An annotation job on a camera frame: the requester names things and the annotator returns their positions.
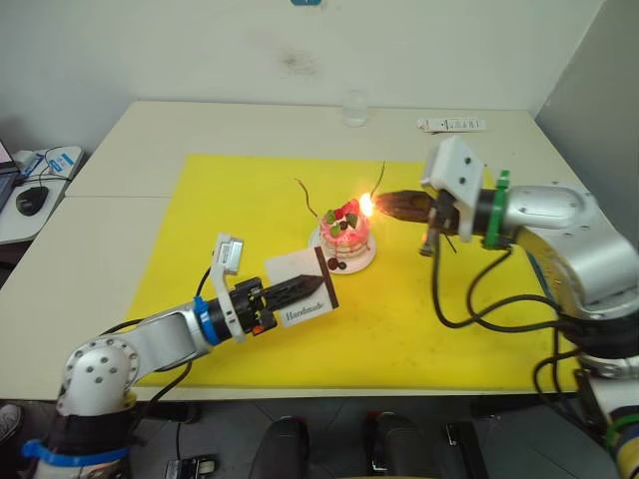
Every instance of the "green ring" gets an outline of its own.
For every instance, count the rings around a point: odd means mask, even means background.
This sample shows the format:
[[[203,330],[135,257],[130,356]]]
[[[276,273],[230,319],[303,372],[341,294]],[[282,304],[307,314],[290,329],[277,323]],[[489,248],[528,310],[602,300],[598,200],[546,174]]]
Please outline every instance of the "green ring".
[[[501,227],[501,219],[506,205],[506,190],[508,190],[508,184],[510,183],[509,176],[510,172],[508,170],[502,170],[495,185],[495,197],[490,208],[486,236],[483,239],[483,247],[486,249],[497,249],[499,245],[499,228]]]

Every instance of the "white robotic arm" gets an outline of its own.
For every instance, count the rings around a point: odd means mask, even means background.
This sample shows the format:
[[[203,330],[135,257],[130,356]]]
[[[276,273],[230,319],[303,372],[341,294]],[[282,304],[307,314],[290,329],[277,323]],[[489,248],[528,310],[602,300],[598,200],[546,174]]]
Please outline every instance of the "white robotic arm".
[[[211,352],[227,339],[261,334],[277,325],[274,311],[313,294],[329,278],[300,274],[264,288],[254,277],[229,291],[225,276],[240,265],[243,242],[220,235],[210,268],[217,299],[193,301],[116,327],[76,347],[64,366],[57,415],[46,441],[28,441],[38,479],[127,477],[126,458],[141,415],[131,388]]]
[[[384,194],[375,204],[400,220],[428,223],[424,255],[437,252],[439,235],[447,234],[462,241],[482,236],[487,248],[516,242],[534,257],[558,319],[570,326],[562,332],[578,348],[580,392],[608,423],[607,442],[621,476],[639,477],[637,251],[583,187],[554,182],[509,190],[508,172],[502,172],[495,190],[483,190],[482,166],[460,137],[451,137],[421,179],[427,194]]]

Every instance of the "blue ring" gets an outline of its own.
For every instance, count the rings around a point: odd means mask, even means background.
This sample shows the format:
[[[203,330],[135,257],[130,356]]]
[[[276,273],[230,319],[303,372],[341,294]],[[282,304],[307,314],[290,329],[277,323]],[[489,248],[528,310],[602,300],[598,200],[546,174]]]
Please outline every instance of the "blue ring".
[[[216,344],[220,344],[220,339],[218,338],[216,329],[213,327],[213,322],[211,321],[211,317],[209,316],[209,305],[202,299],[201,296],[194,297],[193,302],[193,310],[200,320],[202,331],[204,332],[206,340],[213,346],[215,346]]]
[[[86,456],[68,456],[66,454],[57,454],[47,449],[41,441],[31,439],[22,446],[22,454],[25,457],[38,457],[47,464],[60,467],[83,467],[93,466],[95,464],[104,464],[105,462],[114,462],[129,455],[129,448],[123,447],[113,451],[100,452],[98,454],[89,454]]]

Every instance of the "birthday cake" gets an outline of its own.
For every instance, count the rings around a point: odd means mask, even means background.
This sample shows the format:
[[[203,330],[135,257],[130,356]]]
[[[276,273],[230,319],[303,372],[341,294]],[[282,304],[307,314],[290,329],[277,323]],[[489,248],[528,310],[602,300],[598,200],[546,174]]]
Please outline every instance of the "birthday cake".
[[[330,269],[345,269],[340,258],[353,258],[368,250],[368,218],[359,210],[359,202],[350,200],[341,208],[328,210],[319,222],[319,238],[326,252],[334,255]]]

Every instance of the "floor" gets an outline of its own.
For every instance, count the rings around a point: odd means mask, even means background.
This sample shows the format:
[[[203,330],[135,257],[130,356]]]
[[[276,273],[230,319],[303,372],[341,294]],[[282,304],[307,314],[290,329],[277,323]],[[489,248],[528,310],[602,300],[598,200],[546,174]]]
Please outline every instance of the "floor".
[[[470,417],[468,397],[321,398],[222,401],[203,406],[198,423],[183,425],[182,457],[214,454],[213,476],[246,478],[260,439],[273,420],[303,417],[310,430],[310,478],[349,477],[364,473],[360,426],[369,411],[391,410],[416,422],[439,458],[442,477],[466,478],[459,451],[442,432],[448,421]],[[475,420],[475,428],[491,479],[614,478],[607,454],[581,432],[543,406]],[[139,436],[146,442],[132,452],[134,477],[164,477],[167,460],[176,457],[172,422],[145,420]]]

